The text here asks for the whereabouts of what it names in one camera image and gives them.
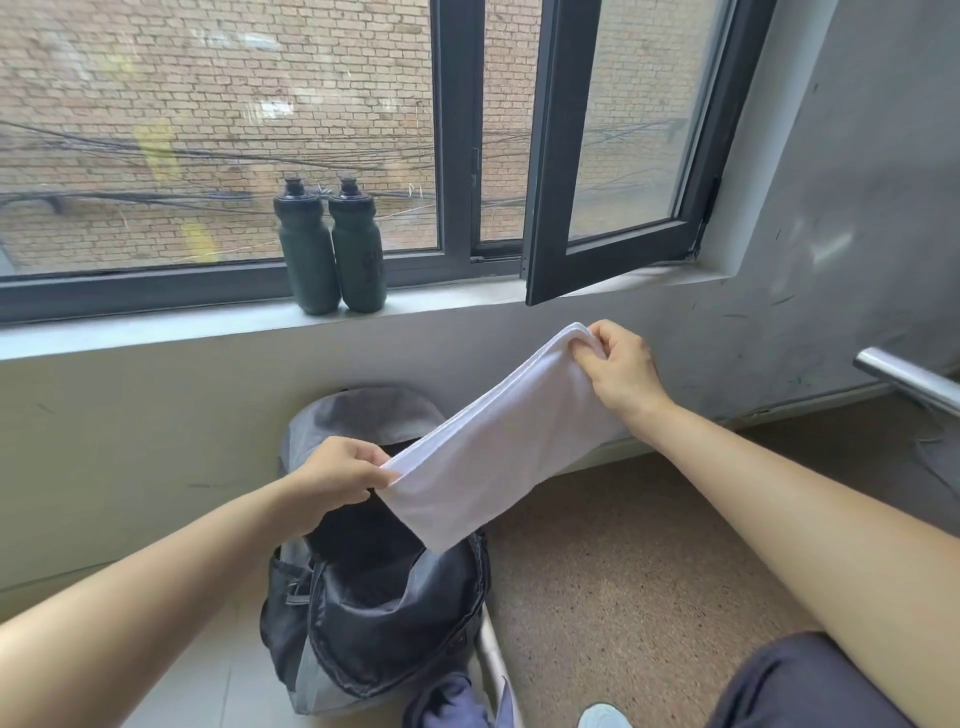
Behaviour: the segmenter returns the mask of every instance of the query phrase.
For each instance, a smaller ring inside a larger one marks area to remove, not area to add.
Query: window pane
[[[284,173],[435,247],[427,0],[13,0],[0,275],[277,257]]]
[[[570,238],[672,216],[722,0],[604,0]]]
[[[480,239],[523,236],[540,0],[487,0]]]

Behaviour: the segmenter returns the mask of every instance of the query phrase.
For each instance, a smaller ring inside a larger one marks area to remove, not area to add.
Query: pants
[[[736,672],[706,728],[915,728],[819,632],[776,640]]]

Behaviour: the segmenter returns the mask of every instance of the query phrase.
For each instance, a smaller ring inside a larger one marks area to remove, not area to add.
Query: gray backpack
[[[288,425],[280,473],[331,435],[375,442],[394,455],[443,421],[429,400],[402,387],[324,397]],[[276,550],[260,637],[296,713],[345,712],[462,669],[489,586],[481,533],[444,553],[427,551],[374,496],[331,511]]]

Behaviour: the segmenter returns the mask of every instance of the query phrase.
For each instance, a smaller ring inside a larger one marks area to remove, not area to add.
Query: purple cloth
[[[423,691],[403,712],[403,728],[514,728],[514,699],[503,686],[503,700],[491,724],[487,709],[477,702],[470,679],[449,672]]]

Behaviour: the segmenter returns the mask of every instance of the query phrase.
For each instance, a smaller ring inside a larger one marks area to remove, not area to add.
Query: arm
[[[921,728],[956,721],[960,540],[674,404],[646,343],[574,342],[597,396],[713,504],[847,656]]]
[[[396,477],[333,437],[301,468],[0,625],[0,726],[117,726],[252,567]]]

